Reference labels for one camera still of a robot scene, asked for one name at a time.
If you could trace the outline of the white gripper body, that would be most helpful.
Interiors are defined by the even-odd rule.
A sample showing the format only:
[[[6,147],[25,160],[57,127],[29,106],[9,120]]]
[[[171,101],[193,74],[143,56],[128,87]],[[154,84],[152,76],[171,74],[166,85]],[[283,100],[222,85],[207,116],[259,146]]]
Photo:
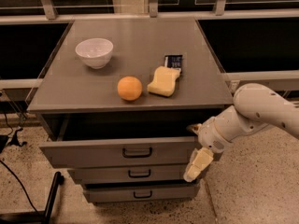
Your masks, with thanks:
[[[232,135],[229,131],[231,124],[229,119],[211,117],[199,129],[199,143],[213,153],[222,153],[233,144],[231,142]]]

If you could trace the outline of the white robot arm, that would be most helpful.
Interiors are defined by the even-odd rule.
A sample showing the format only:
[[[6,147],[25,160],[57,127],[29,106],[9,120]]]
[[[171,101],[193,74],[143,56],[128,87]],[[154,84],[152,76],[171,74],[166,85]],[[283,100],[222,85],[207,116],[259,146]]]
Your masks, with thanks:
[[[257,83],[237,89],[234,102],[218,116],[188,129],[198,136],[196,148],[185,169],[184,180],[193,182],[238,136],[252,135],[268,125],[299,138],[299,106]]]

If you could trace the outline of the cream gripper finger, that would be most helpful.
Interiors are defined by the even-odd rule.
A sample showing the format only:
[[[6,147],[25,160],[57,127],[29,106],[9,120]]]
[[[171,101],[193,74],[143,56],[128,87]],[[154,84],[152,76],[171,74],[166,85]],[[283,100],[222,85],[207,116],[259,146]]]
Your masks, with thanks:
[[[201,123],[191,124],[187,126],[187,130],[191,133],[195,133],[196,135],[198,135],[201,127],[202,127]]]
[[[206,147],[195,149],[192,152],[188,165],[186,166],[183,175],[184,180],[187,182],[193,182],[193,180],[195,180],[208,167],[208,165],[213,162],[213,156],[213,152]]]

